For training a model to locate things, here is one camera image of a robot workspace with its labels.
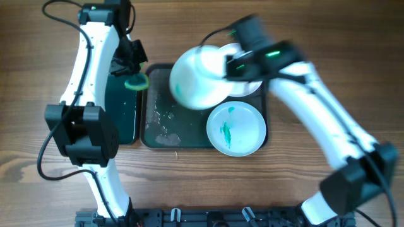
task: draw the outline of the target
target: wooden table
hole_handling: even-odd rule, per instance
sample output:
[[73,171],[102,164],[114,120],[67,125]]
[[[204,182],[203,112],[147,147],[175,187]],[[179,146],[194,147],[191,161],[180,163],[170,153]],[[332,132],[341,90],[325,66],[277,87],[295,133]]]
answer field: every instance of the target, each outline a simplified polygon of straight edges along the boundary
[[[66,88],[79,33],[43,16],[43,1],[0,2],[0,226],[72,226],[75,211],[96,206],[90,187],[82,175],[47,182],[36,160],[49,133],[45,106],[58,103]],[[404,151],[403,1],[139,0],[134,6],[132,37],[143,42],[147,66],[175,62],[212,30],[259,13],[275,39],[292,39],[304,50],[364,129]],[[49,12],[77,21],[74,6],[57,4]],[[224,37],[210,43],[230,42]],[[139,141],[121,146],[119,175],[134,207],[294,206],[312,196],[331,169],[293,114],[273,97],[268,102],[271,141],[245,158],[208,150],[177,151],[177,160],[174,151],[149,151]],[[53,142],[43,166],[52,176],[76,170]],[[403,164],[392,191],[402,226]],[[390,226],[384,196],[362,209]]]

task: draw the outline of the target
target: green stain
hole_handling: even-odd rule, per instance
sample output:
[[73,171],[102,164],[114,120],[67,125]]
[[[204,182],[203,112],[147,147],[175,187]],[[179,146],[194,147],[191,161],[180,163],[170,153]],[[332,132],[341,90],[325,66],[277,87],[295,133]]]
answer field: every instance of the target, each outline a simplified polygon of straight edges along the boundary
[[224,132],[226,144],[230,148],[232,142],[232,135],[230,133],[230,127],[227,125],[226,122],[224,123],[223,127],[220,128],[220,132],[221,131]]

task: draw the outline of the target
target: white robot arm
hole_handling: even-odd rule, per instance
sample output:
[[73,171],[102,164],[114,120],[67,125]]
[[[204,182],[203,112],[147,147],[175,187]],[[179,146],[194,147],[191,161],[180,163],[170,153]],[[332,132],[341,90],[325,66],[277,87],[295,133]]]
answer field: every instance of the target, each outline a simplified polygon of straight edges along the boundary
[[[347,165],[347,158],[359,159],[364,153],[347,134],[335,114],[319,99],[325,98],[332,108],[341,116],[341,120],[359,139],[362,147],[370,152],[377,143],[374,137],[366,133],[335,99],[318,76],[311,62],[296,62],[280,71],[291,76],[305,75],[306,84],[290,79],[276,78],[270,81],[270,91],[283,101],[306,126],[320,147],[330,167],[338,170]],[[302,204],[302,210],[313,225],[319,225],[337,216],[329,207],[321,192]]]
[[[321,182],[320,192],[302,203],[306,225],[324,224],[381,192],[389,194],[397,150],[391,144],[380,145],[354,121],[321,81],[314,65],[290,42],[274,44],[254,15],[227,29],[232,30],[244,54],[227,56],[225,78],[269,81],[269,90],[307,127],[335,170]],[[389,203],[393,212],[391,199]]]

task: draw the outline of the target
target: black cable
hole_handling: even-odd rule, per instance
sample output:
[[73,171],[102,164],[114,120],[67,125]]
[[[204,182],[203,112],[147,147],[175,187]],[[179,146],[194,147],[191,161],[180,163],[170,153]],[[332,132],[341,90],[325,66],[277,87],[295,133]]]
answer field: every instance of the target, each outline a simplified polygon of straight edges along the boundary
[[357,212],[358,214],[362,215],[366,220],[368,220],[370,223],[372,223],[375,227],[381,227],[379,224],[377,224],[371,217],[369,217],[367,214],[365,214],[364,212],[362,212],[359,209],[355,209],[355,212]]
[[349,126],[345,123],[345,121],[341,118],[341,116],[333,108],[333,106],[327,101],[327,99],[325,99],[325,97],[320,95],[314,88],[311,88],[310,86],[307,86],[307,88],[309,89],[309,91],[312,94],[316,95],[318,97],[318,99],[328,108],[328,110],[334,115],[336,120],[339,121],[341,126],[344,128],[345,133],[347,133],[347,135],[349,135],[351,137],[352,142],[354,144],[356,144],[358,146],[358,148],[363,152],[364,158],[366,159],[366,161],[370,165],[370,167],[371,167],[372,171],[374,172],[374,174],[377,176],[377,179],[379,180],[379,182],[381,184],[383,192],[387,197],[387,200],[388,200],[388,203],[389,203],[389,208],[390,208],[390,211],[391,211],[391,219],[393,221],[392,226],[397,227],[397,213],[396,213],[396,207],[394,205],[394,199],[393,199],[393,196],[391,195],[391,192],[390,192],[389,186],[388,186],[388,184],[386,182],[386,179],[383,177],[383,175],[379,171],[379,168],[377,167],[375,162],[369,157],[368,152],[365,151],[365,149],[359,143],[358,138],[351,132],[351,130],[349,129]]
[[86,74],[87,74],[87,71],[88,71],[88,65],[90,64],[91,52],[92,52],[91,40],[90,40],[90,38],[88,37],[88,35],[87,35],[79,26],[75,25],[74,23],[72,23],[72,22],[70,22],[70,21],[66,21],[66,20],[64,20],[64,19],[60,19],[60,18],[57,18],[57,17],[55,17],[55,16],[52,16],[52,15],[48,14],[48,13],[45,11],[45,8],[46,8],[48,5],[50,5],[50,4],[52,4],[52,3],[56,3],[56,2],[74,4],[74,5],[79,6],[79,7],[81,7],[81,8],[82,8],[82,5],[80,5],[80,4],[78,4],[78,3],[75,3],[75,2],[73,2],[73,1],[68,1],[68,0],[51,0],[51,1],[47,1],[47,2],[42,6],[42,13],[43,13],[46,17],[48,17],[48,18],[50,18],[50,19],[56,20],[56,21],[58,21],[58,22],[61,22],[61,23],[67,24],[67,25],[70,25],[70,26],[72,26],[73,28],[75,28],[76,30],[78,30],[78,31],[84,36],[84,38],[85,38],[85,40],[86,40],[86,42],[87,42],[87,57],[86,57],[86,62],[85,62],[84,69],[83,69],[83,74],[81,75],[80,82],[79,82],[79,84],[78,84],[77,91],[76,91],[76,94],[74,95],[73,101],[71,102],[71,104],[70,104],[69,108],[66,110],[66,112],[63,114],[62,119],[53,127],[53,129],[50,131],[49,135],[46,137],[44,143],[42,144],[42,147],[41,147],[41,149],[40,149],[40,151],[39,151],[39,155],[38,155],[38,159],[37,159],[37,170],[38,170],[39,175],[40,175],[43,179],[52,180],[52,181],[55,181],[55,180],[63,180],[63,179],[66,179],[66,178],[68,178],[68,177],[77,175],[77,174],[79,174],[79,173],[89,173],[89,174],[91,174],[92,177],[93,177],[93,179],[94,179],[94,181],[95,181],[95,185],[97,186],[98,192],[100,193],[102,203],[104,204],[104,206],[105,206],[105,208],[106,208],[106,210],[107,210],[109,216],[111,217],[111,220],[114,222],[114,224],[115,224],[116,226],[119,226],[119,225],[118,225],[118,222],[117,222],[116,219],[115,219],[115,217],[112,215],[112,212],[111,212],[111,210],[110,210],[110,208],[109,208],[109,206],[108,206],[108,202],[107,202],[107,200],[105,199],[104,193],[102,192],[102,188],[101,188],[100,182],[99,182],[99,180],[98,180],[98,178],[97,178],[97,174],[96,174],[95,172],[90,171],[90,170],[78,170],[78,171],[75,171],[75,172],[69,173],[69,174],[67,174],[67,175],[60,176],[60,177],[49,177],[49,176],[45,175],[45,174],[43,173],[43,171],[42,171],[42,158],[43,158],[43,156],[44,156],[45,149],[46,149],[47,145],[49,144],[49,141],[50,141],[51,138],[53,137],[53,135],[54,135],[55,131],[57,130],[57,128],[67,119],[69,113],[72,111],[74,105],[76,104],[78,98],[80,97],[80,93],[81,93],[81,90],[82,90],[82,88],[83,88],[83,84],[84,84],[84,81],[85,81],[85,77],[86,77]]
[[134,21],[135,21],[135,19],[136,19],[136,11],[134,10],[134,6],[133,6],[132,4],[131,4],[131,8],[132,8],[132,10],[133,10],[132,25],[131,25],[131,27],[126,31],[126,34],[129,34],[129,33],[132,32],[133,26],[134,26]]

